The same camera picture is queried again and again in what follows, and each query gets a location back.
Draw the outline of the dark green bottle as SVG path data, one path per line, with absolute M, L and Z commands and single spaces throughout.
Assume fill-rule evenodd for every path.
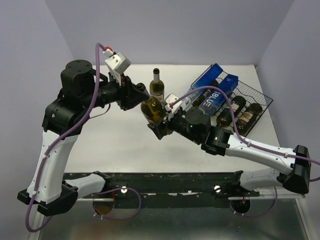
M 148 123 L 154 125 L 161 122 L 166 115 L 166 111 L 163 109 L 160 100 L 151 96 L 143 83 L 138 83 L 136 87 L 148 96 L 148 99 L 140 104 L 141 112 Z

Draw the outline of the tall green bottle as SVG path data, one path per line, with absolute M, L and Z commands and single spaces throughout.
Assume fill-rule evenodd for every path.
M 153 69 L 153 80 L 149 84 L 149 93 L 152 97 L 156 97 L 162 102 L 164 100 L 165 85 L 160 79 L 160 70 L 158 68 Z

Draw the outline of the green wine bottle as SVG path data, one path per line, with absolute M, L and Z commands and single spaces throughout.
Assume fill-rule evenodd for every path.
M 217 80 L 214 80 L 211 84 L 213 87 L 217 87 L 219 85 Z M 192 105 L 194 107 L 198 107 L 207 97 L 208 95 L 212 92 L 211 88 L 208 88 L 201 96 L 199 96 L 193 103 Z
M 246 105 L 246 99 L 242 96 L 235 96 L 232 100 L 231 100 L 231 110 L 233 112 L 234 117 L 236 117 L 241 110 L 245 107 Z M 230 109 L 228 107 L 226 107 L 225 109 L 223 109 L 223 111 L 217 116 L 216 119 L 216 126 L 217 127 L 228 127 L 232 122 L 232 116 L 231 116 L 231 112 Z

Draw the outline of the tall blue glass bottle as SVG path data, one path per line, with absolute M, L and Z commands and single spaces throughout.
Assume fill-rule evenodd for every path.
M 219 84 L 221 89 L 229 98 L 233 90 L 238 86 L 239 77 L 228 74 Z M 208 116 L 213 116 L 219 108 L 225 103 L 226 99 L 222 93 L 217 90 L 212 90 L 207 98 L 199 105 L 199 109 Z

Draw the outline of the short blue glass bottle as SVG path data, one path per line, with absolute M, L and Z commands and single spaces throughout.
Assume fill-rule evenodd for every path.
M 203 87 L 203 86 L 218 86 L 217 77 L 223 72 L 223 69 L 215 63 L 211 67 L 209 67 L 194 83 L 193 85 L 188 89 L 186 93 L 189 93 L 193 91 L 194 89 Z M 186 98 L 184 98 L 182 101 L 185 103 L 185 109 L 184 111 L 188 111 L 193 107 L 193 103 L 205 92 L 207 91 L 206 88 L 198 90 Z

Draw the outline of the green bottle grey foil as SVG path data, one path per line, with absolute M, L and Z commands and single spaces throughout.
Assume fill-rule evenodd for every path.
M 259 103 L 251 103 L 243 112 L 241 117 L 236 121 L 236 128 L 241 136 L 244 136 L 249 128 L 253 125 L 259 114 L 263 111 Z

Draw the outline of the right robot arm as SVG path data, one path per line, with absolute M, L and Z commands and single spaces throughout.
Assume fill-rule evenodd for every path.
M 230 130 L 211 126 L 210 117 L 197 108 L 187 112 L 178 110 L 173 118 L 147 126 L 158 139 L 176 132 L 200 145 L 208 154 L 237 157 L 264 165 L 265 169 L 235 172 L 230 191 L 236 196 L 269 187 L 283 187 L 301 195 L 309 193 L 311 164 L 302 159 L 309 155 L 308 149 L 302 145 L 285 148 L 239 138 Z

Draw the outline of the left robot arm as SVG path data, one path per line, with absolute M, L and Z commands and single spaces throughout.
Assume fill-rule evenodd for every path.
M 110 194 L 111 177 L 95 171 L 78 179 L 64 179 L 70 152 L 93 108 L 117 103 L 130 110 L 148 97 L 142 87 L 124 75 L 129 60 L 112 57 L 106 61 L 109 73 L 100 74 L 87 60 L 73 60 L 61 72 L 62 88 L 45 109 L 42 149 L 29 187 L 17 195 L 26 205 L 37 205 L 46 217 L 68 212 L 76 201 L 91 194 Z

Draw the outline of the black mounting base plate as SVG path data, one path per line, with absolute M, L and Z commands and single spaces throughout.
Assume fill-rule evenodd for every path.
M 86 198 L 115 198 L 115 208 L 227 208 L 229 198 L 258 197 L 240 186 L 236 172 L 103 172 L 103 195 L 90 190 Z

